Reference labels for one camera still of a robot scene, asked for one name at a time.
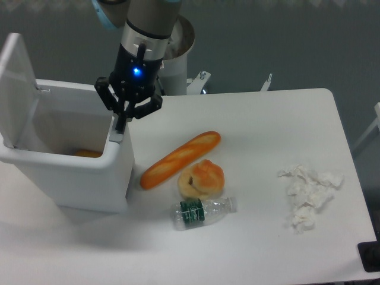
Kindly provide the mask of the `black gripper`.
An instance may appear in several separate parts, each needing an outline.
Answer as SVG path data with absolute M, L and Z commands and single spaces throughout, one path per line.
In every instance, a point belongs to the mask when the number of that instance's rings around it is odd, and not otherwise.
M 124 133 L 127 119 L 141 119 L 162 107 L 163 99 L 155 94 L 155 83 L 162 59 L 145 60 L 119 45 L 115 68 L 107 77 L 99 77 L 94 85 L 107 110 L 118 118 L 115 130 Z M 150 101 L 137 106 L 150 97 Z M 125 102 L 129 101 L 127 116 Z

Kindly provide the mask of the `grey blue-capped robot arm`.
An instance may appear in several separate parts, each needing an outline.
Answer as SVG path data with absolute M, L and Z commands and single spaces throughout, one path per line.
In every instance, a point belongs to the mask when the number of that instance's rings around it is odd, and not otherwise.
M 93 1 L 99 20 L 109 29 L 123 29 L 114 70 L 99 77 L 94 88 L 116 116 L 122 134 L 127 122 L 162 106 L 156 80 L 181 1 Z

